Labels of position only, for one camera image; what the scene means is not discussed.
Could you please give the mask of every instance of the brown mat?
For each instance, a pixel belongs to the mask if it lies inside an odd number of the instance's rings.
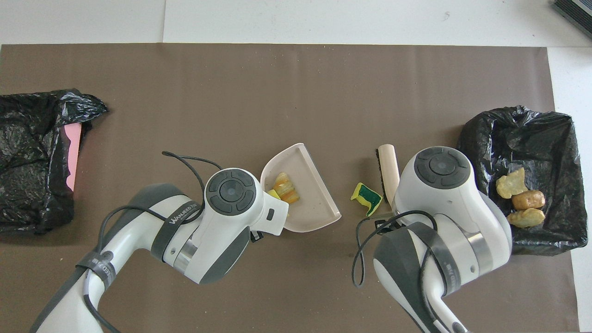
[[[402,169],[425,147],[453,146],[481,111],[554,109],[541,48],[4,45],[0,66],[1,94],[77,88],[112,111],[82,148],[75,220],[42,237],[1,238],[5,332],[30,327],[95,243],[103,217],[139,189],[172,182],[201,199],[189,170],[160,151],[258,175],[296,142],[307,145],[341,220],[250,244],[224,279],[205,286],[139,251],[103,297],[101,313],[123,332],[415,331],[371,266],[365,287],[350,280],[365,208],[349,196],[358,181],[380,189],[374,149],[394,144]],[[578,330],[569,253],[513,257],[445,300],[475,332]]]

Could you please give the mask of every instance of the black plastic bag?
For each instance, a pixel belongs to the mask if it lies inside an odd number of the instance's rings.
[[[543,223],[511,226],[513,254],[556,255],[587,244],[584,185],[570,116],[520,105],[486,111],[464,125],[457,148],[472,162],[479,190],[504,215],[515,210],[511,200],[497,194],[501,176],[524,167],[526,187],[544,193]]]
[[[83,123],[84,133],[106,111],[75,89],[0,96],[0,232],[46,233],[72,220],[63,126]]]

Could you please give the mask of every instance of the white dustpan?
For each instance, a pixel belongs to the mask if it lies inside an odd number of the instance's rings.
[[[260,181],[266,192],[273,188],[275,178],[280,172],[288,174],[300,195],[300,200],[289,206],[289,216],[284,228],[294,232],[309,232],[341,218],[341,213],[303,143],[285,149],[265,165]]]

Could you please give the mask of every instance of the white table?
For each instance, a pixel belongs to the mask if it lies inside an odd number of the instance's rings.
[[[555,108],[576,123],[592,212],[592,40],[547,0],[0,2],[0,44],[158,42],[548,47]],[[571,255],[580,330],[592,331],[592,247]]]

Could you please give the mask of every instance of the velcro strap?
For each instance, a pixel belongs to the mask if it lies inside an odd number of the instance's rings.
[[[166,247],[169,246],[170,240],[173,239],[173,236],[175,236],[175,233],[179,230],[181,223],[199,209],[200,206],[195,201],[187,201],[175,210],[164,223],[162,223],[160,230],[152,242],[152,247],[150,248],[150,253],[153,257],[165,262],[165,251]]]
[[[440,273],[445,281],[446,292],[449,295],[461,287],[461,274],[456,265],[454,257],[450,253],[448,246],[444,243],[438,233],[423,224],[416,222],[407,226],[407,229],[413,231],[415,235],[431,250],[436,264],[439,266]]]
[[[105,285],[105,290],[109,288],[111,283],[115,280],[115,267],[110,262],[112,256],[104,257],[99,253],[96,252],[89,252],[87,253],[77,264],[76,266],[86,267],[93,271]]]

